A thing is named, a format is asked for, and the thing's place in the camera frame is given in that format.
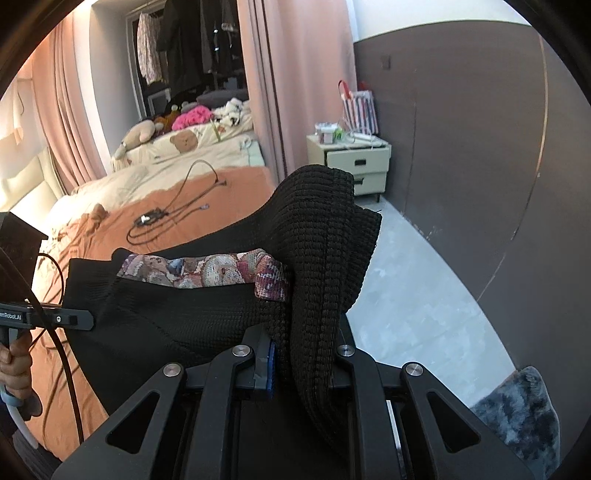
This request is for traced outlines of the person left hand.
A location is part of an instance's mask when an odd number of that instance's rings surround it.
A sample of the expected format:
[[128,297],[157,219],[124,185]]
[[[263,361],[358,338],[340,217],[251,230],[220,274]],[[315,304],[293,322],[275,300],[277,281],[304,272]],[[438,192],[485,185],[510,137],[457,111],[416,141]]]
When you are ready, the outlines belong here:
[[31,344],[32,335],[26,330],[9,347],[1,346],[1,383],[8,393],[20,400],[27,400],[32,394]]

